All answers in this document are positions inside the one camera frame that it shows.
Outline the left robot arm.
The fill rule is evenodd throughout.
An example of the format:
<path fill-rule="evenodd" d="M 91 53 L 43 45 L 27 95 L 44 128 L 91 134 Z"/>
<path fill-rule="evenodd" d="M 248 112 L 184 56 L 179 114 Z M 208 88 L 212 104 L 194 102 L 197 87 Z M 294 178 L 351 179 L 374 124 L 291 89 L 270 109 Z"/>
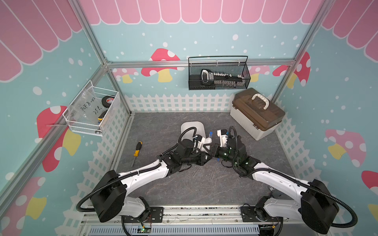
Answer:
<path fill-rule="evenodd" d="M 77 203 L 76 210 L 95 212 L 100 222 L 120 216 L 122 220 L 132 218 L 144 223 L 152 215 L 151 207 L 143 197 L 133 198 L 129 194 L 193 165 L 203 166 L 211 159 L 208 153 L 211 143 L 212 139 L 200 136 L 196 127 L 189 127 L 173 147 L 157 156 L 155 162 L 125 173 L 108 171 L 92 192 Z"/>

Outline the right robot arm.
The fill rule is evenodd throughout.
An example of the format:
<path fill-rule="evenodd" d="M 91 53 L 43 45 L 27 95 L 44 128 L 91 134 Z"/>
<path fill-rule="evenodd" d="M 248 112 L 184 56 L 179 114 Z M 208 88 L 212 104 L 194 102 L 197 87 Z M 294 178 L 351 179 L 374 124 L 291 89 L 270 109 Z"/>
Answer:
<path fill-rule="evenodd" d="M 260 160 L 247 155 L 236 129 L 217 131 L 219 144 L 212 145 L 213 157 L 231 163 L 241 178 L 249 178 L 269 185 L 287 195 L 289 200 L 266 197 L 260 200 L 260 211 L 270 217 L 302 220 L 313 231 L 326 235 L 331 227 L 351 228 L 358 222 L 355 211 L 340 199 L 332 196 L 319 180 L 300 180 L 277 171 Z"/>

